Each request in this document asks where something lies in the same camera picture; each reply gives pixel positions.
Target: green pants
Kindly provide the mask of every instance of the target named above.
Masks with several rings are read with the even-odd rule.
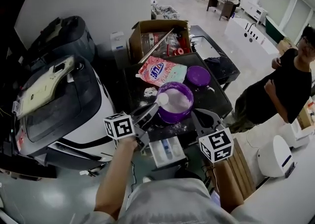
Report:
[[[240,97],[237,98],[235,103],[235,112],[232,114],[233,123],[227,123],[225,127],[229,127],[232,134],[238,132],[246,132],[257,124],[252,123],[246,114],[246,104],[247,104],[247,90],[245,90]]]

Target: man in black shirt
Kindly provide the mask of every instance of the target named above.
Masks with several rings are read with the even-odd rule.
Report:
[[[310,63],[315,60],[315,29],[306,27],[298,50],[291,48],[272,60],[275,71],[249,86],[236,100],[231,133],[246,132],[277,113],[292,123],[311,94]]]

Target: green container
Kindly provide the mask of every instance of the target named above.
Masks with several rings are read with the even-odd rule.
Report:
[[[266,16],[266,33],[277,43],[286,37],[279,29],[278,25],[268,16]]]

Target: ar tag cube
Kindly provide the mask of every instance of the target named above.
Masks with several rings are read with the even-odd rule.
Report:
[[[200,150],[212,162],[233,155],[234,141],[229,128],[199,138]]]
[[[104,118],[107,135],[116,140],[134,135],[134,128],[130,115],[115,114]]]

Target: faucet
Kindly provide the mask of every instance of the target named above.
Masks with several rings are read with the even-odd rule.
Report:
[[[252,28],[252,25],[255,25],[257,27],[256,23],[252,23],[247,32],[250,32],[250,29]]]

